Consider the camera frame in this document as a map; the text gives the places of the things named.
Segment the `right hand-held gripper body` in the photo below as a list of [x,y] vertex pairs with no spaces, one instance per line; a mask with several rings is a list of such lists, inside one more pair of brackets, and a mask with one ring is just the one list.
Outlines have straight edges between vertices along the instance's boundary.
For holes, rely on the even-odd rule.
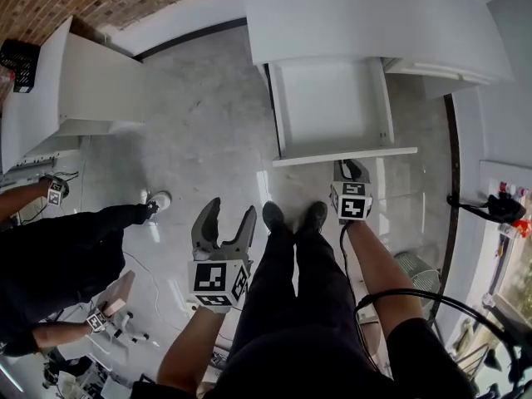
[[333,181],[330,200],[339,224],[364,221],[372,209],[369,184],[352,181]]

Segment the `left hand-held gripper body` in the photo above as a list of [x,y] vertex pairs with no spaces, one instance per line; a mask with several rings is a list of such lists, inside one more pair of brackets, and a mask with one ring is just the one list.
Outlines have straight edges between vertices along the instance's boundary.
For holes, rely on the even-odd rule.
[[194,247],[188,262],[189,291],[200,306],[214,313],[237,308],[248,289],[252,261],[242,247]]

